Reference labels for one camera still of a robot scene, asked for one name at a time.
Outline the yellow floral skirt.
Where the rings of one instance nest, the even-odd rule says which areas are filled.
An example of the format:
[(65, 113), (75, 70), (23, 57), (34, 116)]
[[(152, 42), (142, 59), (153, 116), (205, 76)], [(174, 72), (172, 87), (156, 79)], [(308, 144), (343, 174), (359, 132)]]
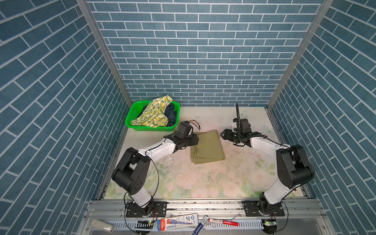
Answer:
[(146, 126), (151, 128), (167, 126), (168, 117), (164, 113), (172, 101), (173, 99), (169, 95), (153, 99), (142, 114), (131, 121), (131, 124), (133, 126)]

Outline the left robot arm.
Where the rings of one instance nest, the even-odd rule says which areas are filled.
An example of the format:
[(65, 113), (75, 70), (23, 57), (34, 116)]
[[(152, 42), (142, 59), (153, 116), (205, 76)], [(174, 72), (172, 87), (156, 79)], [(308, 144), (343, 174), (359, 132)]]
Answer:
[(196, 146), (198, 142), (191, 122), (182, 121), (160, 142), (143, 149), (128, 148), (115, 167), (112, 180), (126, 190), (139, 208), (145, 209), (153, 204), (154, 197), (144, 187), (150, 164), (189, 146)]

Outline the olive green skirt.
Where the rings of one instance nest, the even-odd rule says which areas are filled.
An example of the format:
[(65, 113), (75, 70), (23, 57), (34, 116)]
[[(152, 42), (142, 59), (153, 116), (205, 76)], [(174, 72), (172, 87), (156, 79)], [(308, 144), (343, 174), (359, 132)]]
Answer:
[(190, 147), (192, 163), (204, 164), (226, 159), (217, 130), (196, 134), (198, 144)]

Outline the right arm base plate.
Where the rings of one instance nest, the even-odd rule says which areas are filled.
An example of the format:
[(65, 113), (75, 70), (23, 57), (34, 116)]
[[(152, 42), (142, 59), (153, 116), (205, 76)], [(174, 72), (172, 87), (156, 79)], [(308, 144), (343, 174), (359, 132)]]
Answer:
[(285, 212), (283, 210), (281, 203), (271, 205), (267, 201), (263, 201), (263, 200), (259, 200), (259, 201), (245, 200), (241, 202), (241, 205), (244, 208), (244, 211), (247, 217), (285, 216)]

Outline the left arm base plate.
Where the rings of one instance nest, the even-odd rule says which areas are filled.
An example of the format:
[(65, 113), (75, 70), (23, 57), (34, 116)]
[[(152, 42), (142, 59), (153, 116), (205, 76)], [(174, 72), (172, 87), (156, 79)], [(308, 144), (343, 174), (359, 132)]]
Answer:
[(163, 218), (166, 215), (167, 202), (166, 201), (152, 201), (144, 208), (137, 205), (135, 202), (127, 203), (126, 217), (141, 218), (141, 217), (158, 217)]

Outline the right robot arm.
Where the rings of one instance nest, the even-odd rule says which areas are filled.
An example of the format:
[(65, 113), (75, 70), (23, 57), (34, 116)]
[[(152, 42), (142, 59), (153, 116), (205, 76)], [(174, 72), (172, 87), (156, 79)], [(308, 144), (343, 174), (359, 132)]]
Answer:
[(301, 145), (279, 144), (260, 132), (253, 132), (246, 118), (234, 118), (232, 129), (225, 129), (220, 136), (235, 146), (252, 147), (276, 158), (278, 179), (261, 193), (258, 201), (258, 210), (265, 216), (280, 209), (286, 196), (315, 176), (314, 167)]

